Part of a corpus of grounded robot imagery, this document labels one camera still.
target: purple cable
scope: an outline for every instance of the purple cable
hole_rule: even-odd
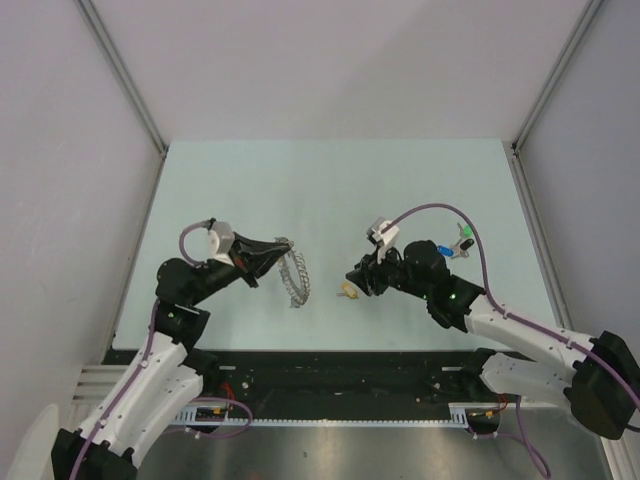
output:
[[[208,224],[209,224],[208,220],[203,220],[202,222],[198,222],[198,223],[194,223],[193,225],[189,225],[187,228],[185,228],[182,231],[182,233],[180,234],[180,239],[178,240],[178,248],[180,248],[180,254],[182,255],[182,258],[184,258],[188,263],[190,263],[194,267],[197,266],[197,265],[201,265],[204,262],[201,262],[199,260],[196,260],[195,258],[192,258],[187,253],[187,249],[184,248],[184,240],[185,240],[185,238],[187,238],[188,234],[190,234],[191,232],[193,232],[194,230],[197,230],[199,228],[205,228]]]
[[[567,345],[567,347],[575,348],[580,353],[589,357],[591,360],[593,360],[598,365],[600,365],[609,375],[611,375],[614,378],[616,382],[620,384],[620,386],[627,392],[629,397],[633,400],[636,408],[640,410],[640,398],[638,397],[638,395],[636,395],[636,393],[633,391],[631,386],[624,380],[624,378],[622,378],[622,376],[618,372],[616,372],[613,369],[613,367],[609,365],[607,362],[605,362],[601,357],[593,353],[591,350],[583,347],[582,345],[571,343],[570,339],[568,337],[565,337],[564,335],[560,335],[559,333],[554,332],[553,330],[543,327],[542,325],[538,325],[537,323],[531,322],[526,318],[522,318],[521,316],[516,315],[514,313],[507,313],[506,310],[498,304],[498,302],[493,296],[493,293],[491,292],[491,288],[489,287],[489,273],[487,270],[487,259],[484,251],[484,246],[482,245],[482,240],[480,240],[480,235],[478,234],[478,230],[476,229],[471,219],[467,217],[467,215],[464,212],[462,212],[460,209],[452,205],[448,205],[446,203],[427,203],[425,205],[420,205],[419,207],[412,208],[411,210],[400,215],[393,222],[391,222],[387,227],[385,227],[382,230],[382,233],[386,232],[391,227],[397,225],[402,220],[407,218],[409,215],[419,212],[420,210],[426,210],[429,208],[444,208],[445,210],[450,210],[456,213],[457,215],[459,215],[460,217],[462,217],[464,221],[467,222],[469,227],[471,227],[471,231],[476,237],[476,243],[478,244],[478,251],[480,252],[480,263],[482,265],[482,281],[484,283],[484,289],[487,292],[487,299],[489,300],[489,303],[491,303],[493,308],[495,308],[498,312],[500,312],[501,315],[505,315],[506,313],[507,314],[506,316],[508,318],[515,320],[516,322],[522,325],[526,325],[527,327],[532,328],[540,333],[544,333],[545,335],[561,343],[564,343],[565,345]]]
[[[149,337],[147,339],[147,346],[145,347],[144,353],[142,354],[142,360],[136,366],[136,369],[133,371],[133,374],[122,386],[120,391],[116,394],[115,397],[113,397],[113,400],[111,401],[109,406],[105,409],[102,416],[98,419],[93,429],[91,430],[91,433],[89,433],[89,436],[87,437],[84,444],[82,445],[82,448],[80,449],[80,453],[78,453],[78,457],[76,458],[76,461],[73,464],[73,469],[71,470],[71,475],[69,476],[69,480],[76,480],[76,478],[78,477],[78,472],[80,471],[80,466],[82,465],[84,457],[87,454],[87,451],[89,450],[89,447],[93,442],[93,439],[96,438],[96,435],[100,431],[100,428],[101,428],[100,422],[102,422],[103,420],[106,420],[111,414],[111,412],[113,412],[113,410],[116,408],[120,400],[122,400],[122,397],[125,396],[127,391],[129,391],[129,389],[131,388],[131,385],[133,385],[133,382],[135,382],[136,378],[138,378],[138,376],[140,375],[140,372],[142,371],[142,368],[143,368],[141,365],[142,362],[146,361],[149,358],[149,355],[151,354],[151,347],[153,346],[153,333],[155,332],[156,312],[158,311],[159,303],[160,303],[160,300],[156,299],[156,301],[153,304],[153,309],[151,310],[151,322],[149,323]]]
[[[551,478],[551,469],[549,468],[549,464],[544,459],[542,454],[533,445],[531,445],[531,442],[529,441],[529,438],[527,436],[527,433],[524,427],[524,420],[522,419],[522,412],[520,410],[520,401],[521,401],[521,397],[518,397],[518,399],[516,400],[516,417],[518,418],[518,425],[520,426],[522,437],[518,437],[513,433],[501,433],[501,432],[497,432],[496,434],[493,434],[493,433],[477,434],[476,432],[473,431],[473,428],[471,428],[471,426],[469,426],[469,433],[472,433],[474,435],[474,438],[479,438],[481,440],[489,440],[494,438],[509,438],[511,440],[515,440],[516,442],[521,443],[527,448],[527,451],[529,452],[529,456],[531,457],[531,461],[535,465],[538,472],[540,472],[540,475],[542,475],[542,477],[545,478],[545,480],[549,480]]]
[[[196,434],[200,434],[203,437],[206,437],[206,438],[231,438],[231,437],[235,437],[236,435],[240,435],[242,432],[244,432],[253,423],[253,412],[251,412],[251,409],[248,406],[246,406],[244,403],[238,402],[237,400],[232,400],[230,398],[222,398],[222,397],[199,397],[199,398],[196,398],[195,401],[230,403],[232,405],[235,405],[237,407],[242,408],[247,413],[247,423],[245,423],[243,426],[237,428],[236,430],[234,430],[232,432],[228,432],[228,433],[217,433],[217,434],[216,433],[203,433],[203,432],[197,432],[196,431]],[[171,433],[185,432],[185,431],[186,430],[184,428],[174,428],[174,429],[165,431],[162,435],[169,435]]]

